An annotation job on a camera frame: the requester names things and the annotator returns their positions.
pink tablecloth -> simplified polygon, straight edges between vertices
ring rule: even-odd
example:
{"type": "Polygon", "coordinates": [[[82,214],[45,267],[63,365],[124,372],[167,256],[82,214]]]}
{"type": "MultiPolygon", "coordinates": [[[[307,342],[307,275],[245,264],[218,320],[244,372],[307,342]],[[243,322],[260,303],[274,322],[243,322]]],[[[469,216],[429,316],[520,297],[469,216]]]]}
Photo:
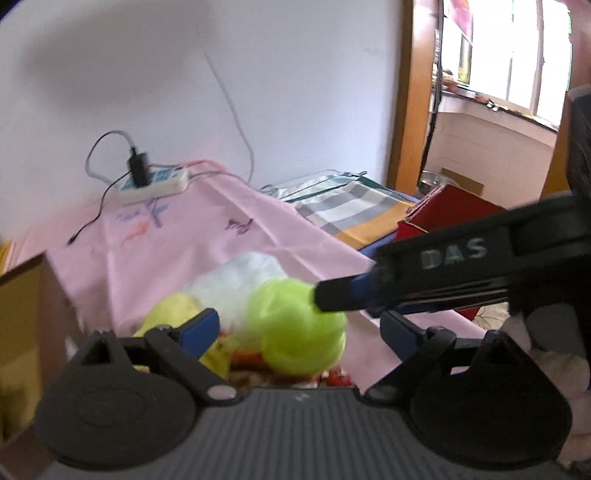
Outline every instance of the pink tablecloth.
{"type": "MultiPolygon", "coordinates": [[[[21,244],[20,259],[49,245],[50,261],[87,328],[112,328],[118,335],[135,331],[163,297],[244,252],[273,255],[288,275],[311,283],[371,266],[369,259],[308,223],[290,205],[223,175],[199,177],[186,192],[156,202],[120,206],[113,199],[98,222],[65,246],[93,211],[80,209],[38,229],[21,244]]],[[[364,389],[399,360],[374,322],[359,313],[349,318],[341,365],[364,389]]],[[[421,326],[443,325],[464,337],[483,336],[483,330],[455,312],[413,320],[421,326]]]]}

tiled wall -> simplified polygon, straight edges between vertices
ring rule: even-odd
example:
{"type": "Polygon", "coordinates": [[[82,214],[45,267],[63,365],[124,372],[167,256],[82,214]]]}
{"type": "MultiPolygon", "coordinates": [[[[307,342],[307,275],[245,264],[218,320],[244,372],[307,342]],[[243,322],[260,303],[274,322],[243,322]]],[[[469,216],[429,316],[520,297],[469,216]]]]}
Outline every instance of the tiled wall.
{"type": "Polygon", "coordinates": [[[552,152],[550,145],[489,121],[439,113],[426,169],[445,167],[476,180],[484,184],[484,199],[509,208],[539,198],[552,152]]]}

cardboard box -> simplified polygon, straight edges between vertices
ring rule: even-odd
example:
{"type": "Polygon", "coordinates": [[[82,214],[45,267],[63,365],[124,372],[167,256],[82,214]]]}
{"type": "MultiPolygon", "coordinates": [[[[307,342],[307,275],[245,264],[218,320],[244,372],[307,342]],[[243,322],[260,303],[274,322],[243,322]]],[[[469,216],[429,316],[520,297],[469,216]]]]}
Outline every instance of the cardboard box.
{"type": "Polygon", "coordinates": [[[18,480],[33,478],[37,464],[48,459],[31,420],[43,387],[83,340],[44,255],[0,276],[0,466],[18,480]]]}
{"type": "Polygon", "coordinates": [[[441,169],[441,173],[446,177],[450,177],[452,180],[458,184],[461,189],[467,190],[474,195],[482,195],[482,191],[484,190],[484,184],[480,183],[476,180],[472,180],[464,175],[460,175],[459,173],[454,172],[453,170],[448,170],[446,168],[441,169]]]}

metal bowl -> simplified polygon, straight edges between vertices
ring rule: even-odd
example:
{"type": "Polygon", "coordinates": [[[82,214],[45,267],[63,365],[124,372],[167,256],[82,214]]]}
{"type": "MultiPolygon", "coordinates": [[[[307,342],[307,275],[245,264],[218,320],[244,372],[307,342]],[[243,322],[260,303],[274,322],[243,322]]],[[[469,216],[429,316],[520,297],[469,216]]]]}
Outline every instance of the metal bowl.
{"type": "Polygon", "coordinates": [[[418,195],[422,198],[436,188],[439,188],[441,185],[459,186],[457,182],[450,177],[446,177],[445,175],[434,171],[423,170],[421,179],[418,182],[418,195]]]}

yellow plush toy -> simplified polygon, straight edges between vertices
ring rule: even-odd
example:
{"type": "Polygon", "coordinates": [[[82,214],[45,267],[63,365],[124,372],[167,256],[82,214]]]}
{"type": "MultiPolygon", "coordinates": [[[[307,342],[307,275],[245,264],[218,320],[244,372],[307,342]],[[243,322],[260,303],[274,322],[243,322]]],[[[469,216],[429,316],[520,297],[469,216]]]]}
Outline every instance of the yellow plush toy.
{"type": "MultiPolygon", "coordinates": [[[[159,325],[180,327],[203,310],[195,299],[184,293],[170,295],[158,302],[144,319],[141,328],[135,332],[135,337],[143,336],[148,330],[159,325]]],[[[209,368],[216,375],[227,379],[230,371],[230,355],[225,351],[220,339],[199,359],[202,365],[209,368]]]]}

